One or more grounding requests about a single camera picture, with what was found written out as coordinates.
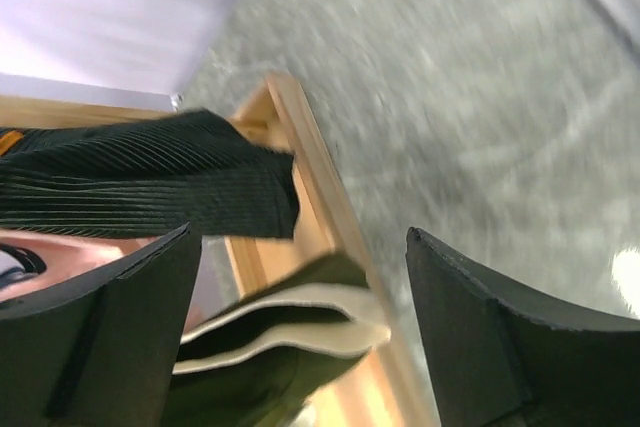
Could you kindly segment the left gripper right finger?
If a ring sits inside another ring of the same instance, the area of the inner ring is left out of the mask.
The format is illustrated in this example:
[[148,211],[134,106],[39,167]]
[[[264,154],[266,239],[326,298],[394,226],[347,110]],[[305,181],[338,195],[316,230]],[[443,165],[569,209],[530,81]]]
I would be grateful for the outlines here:
[[409,229],[406,263],[445,426],[635,426],[639,323],[550,296]]

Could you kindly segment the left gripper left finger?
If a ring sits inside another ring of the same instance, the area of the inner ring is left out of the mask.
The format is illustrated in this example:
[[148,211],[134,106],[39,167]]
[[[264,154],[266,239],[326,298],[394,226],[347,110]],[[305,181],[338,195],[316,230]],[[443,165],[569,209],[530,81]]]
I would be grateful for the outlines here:
[[200,257],[185,225],[3,302],[2,425],[159,425]]

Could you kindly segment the olive green underwear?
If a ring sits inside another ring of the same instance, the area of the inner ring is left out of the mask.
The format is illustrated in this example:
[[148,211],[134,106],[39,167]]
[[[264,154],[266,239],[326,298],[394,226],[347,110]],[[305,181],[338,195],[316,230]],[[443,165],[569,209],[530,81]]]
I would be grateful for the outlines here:
[[364,270],[322,255],[183,333],[163,426],[283,426],[391,337]]

